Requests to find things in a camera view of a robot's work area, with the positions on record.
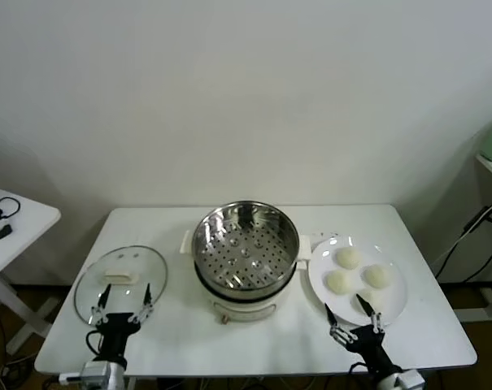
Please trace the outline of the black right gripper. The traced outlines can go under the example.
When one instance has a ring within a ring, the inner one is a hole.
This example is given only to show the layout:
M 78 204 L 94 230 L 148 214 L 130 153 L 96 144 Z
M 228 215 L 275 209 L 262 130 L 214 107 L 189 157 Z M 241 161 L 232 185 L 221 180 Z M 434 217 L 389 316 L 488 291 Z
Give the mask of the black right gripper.
M 329 322 L 329 334 L 347 351 L 360 355 L 369 373 L 400 373 L 401 368 L 393 364 L 382 346 L 385 329 L 383 328 L 381 312 L 375 311 L 371 304 L 359 294 L 356 295 L 356 299 L 371 319 L 372 325 L 357 327 L 348 331 L 339 324 L 328 305 L 324 304 Z

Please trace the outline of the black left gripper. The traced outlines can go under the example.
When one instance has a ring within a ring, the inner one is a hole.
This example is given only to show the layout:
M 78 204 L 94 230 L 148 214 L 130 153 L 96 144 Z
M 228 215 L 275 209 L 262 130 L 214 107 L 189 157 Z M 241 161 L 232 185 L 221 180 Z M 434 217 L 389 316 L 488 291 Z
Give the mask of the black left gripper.
M 95 354 L 94 360 L 127 365 L 124 353 L 128 338 L 141 329 L 141 323 L 147 320 L 154 310 L 150 284 L 146 285 L 141 309 L 134 314 L 114 313 L 106 316 L 110 291 L 111 284 L 108 284 L 99 295 L 97 304 L 91 307 L 89 324 L 97 325 L 96 331 L 102 337 L 100 349 Z

